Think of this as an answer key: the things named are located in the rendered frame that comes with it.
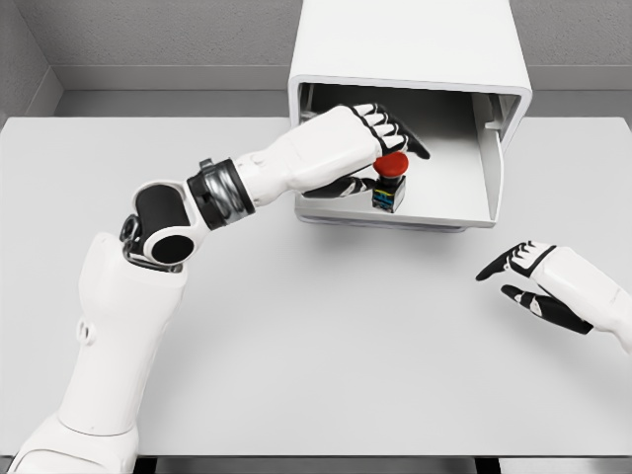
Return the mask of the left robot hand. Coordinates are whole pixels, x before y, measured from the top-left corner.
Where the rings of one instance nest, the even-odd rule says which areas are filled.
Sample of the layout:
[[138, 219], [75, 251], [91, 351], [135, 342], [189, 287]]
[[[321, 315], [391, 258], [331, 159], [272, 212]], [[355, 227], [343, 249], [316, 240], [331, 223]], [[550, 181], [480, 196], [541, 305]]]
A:
[[339, 105], [293, 129], [287, 139], [289, 188], [306, 198], [346, 198], [372, 190], [376, 181], [356, 173], [393, 152], [431, 153], [396, 116], [376, 103]]

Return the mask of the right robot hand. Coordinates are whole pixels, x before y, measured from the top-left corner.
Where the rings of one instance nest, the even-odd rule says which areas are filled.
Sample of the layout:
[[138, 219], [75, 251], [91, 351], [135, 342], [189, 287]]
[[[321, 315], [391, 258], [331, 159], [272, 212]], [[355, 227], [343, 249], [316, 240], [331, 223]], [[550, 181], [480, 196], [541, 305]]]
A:
[[611, 328], [610, 303], [618, 285], [569, 247], [521, 242], [488, 264], [478, 281], [512, 271], [534, 281], [541, 294], [506, 284], [501, 292], [538, 318], [579, 334]]

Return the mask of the red button load switch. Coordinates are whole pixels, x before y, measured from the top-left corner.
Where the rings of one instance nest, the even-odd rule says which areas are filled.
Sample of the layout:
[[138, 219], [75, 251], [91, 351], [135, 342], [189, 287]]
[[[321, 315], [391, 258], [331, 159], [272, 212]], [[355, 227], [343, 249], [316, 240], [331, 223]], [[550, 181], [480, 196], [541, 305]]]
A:
[[409, 159], [403, 152], [394, 152], [378, 158], [373, 168], [378, 174], [372, 190], [372, 206], [394, 213], [403, 200], [406, 189], [406, 171]]

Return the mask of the white tabletop storage cabinet body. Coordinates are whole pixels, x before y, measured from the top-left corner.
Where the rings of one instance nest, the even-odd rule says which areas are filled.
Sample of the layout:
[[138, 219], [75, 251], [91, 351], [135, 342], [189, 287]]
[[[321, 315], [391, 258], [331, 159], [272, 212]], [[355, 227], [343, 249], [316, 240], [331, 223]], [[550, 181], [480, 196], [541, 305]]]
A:
[[510, 0], [303, 0], [287, 80], [497, 94], [503, 148], [532, 99]]

